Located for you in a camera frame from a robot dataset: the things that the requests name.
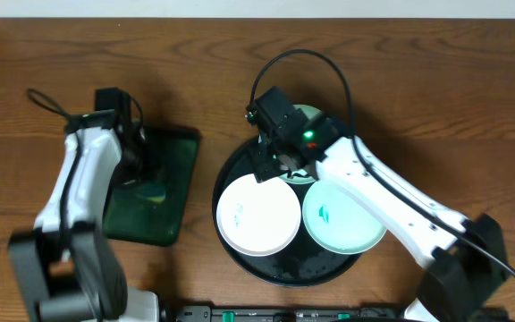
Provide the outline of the white round plate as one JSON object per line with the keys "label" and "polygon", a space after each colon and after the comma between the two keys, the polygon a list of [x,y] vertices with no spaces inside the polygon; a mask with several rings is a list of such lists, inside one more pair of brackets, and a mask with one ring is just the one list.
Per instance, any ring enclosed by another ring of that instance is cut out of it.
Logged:
{"label": "white round plate", "polygon": [[217,229],[234,250],[252,257],[286,248],[300,228],[301,205],[279,178],[259,183],[252,174],[231,182],[216,208]]}

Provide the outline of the yellow green scrubbing sponge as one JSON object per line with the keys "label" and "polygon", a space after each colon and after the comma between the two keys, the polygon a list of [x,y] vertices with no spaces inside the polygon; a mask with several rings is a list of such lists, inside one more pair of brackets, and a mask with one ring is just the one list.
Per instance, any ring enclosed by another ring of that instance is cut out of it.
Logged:
{"label": "yellow green scrubbing sponge", "polygon": [[135,195],[154,203],[163,203],[166,199],[166,188],[162,183],[146,182],[135,189]]}

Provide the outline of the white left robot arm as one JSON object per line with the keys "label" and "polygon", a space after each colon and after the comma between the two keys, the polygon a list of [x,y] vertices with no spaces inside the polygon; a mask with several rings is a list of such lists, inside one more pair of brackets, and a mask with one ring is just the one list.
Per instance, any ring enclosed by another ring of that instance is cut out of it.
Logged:
{"label": "white left robot arm", "polygon": [[103,232],[114,185],[142,181],[143,119],[126,91],[98,89],[95,107],[71,114],[36,89],[28,99],[65,121],[63,164],[32,230],[15,232],[8,255],[31,321],[159,321],[158,296],[127,284]]}

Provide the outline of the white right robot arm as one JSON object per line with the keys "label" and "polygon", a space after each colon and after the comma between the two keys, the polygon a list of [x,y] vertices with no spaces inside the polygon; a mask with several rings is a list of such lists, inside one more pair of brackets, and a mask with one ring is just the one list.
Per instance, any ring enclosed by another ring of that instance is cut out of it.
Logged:
{"label": "white right robot arm", "polygon": [[248,106],[247,121],[274,168],[307,169],[334,184],[390,231],[423,268],[417,298],[404,317],[415,321],[478,320],[485,302],[508,279],[502,228],[487,214],[470,220],[419,191],[364,145],[351,127],[326,113],[309,118],[292,105]]}

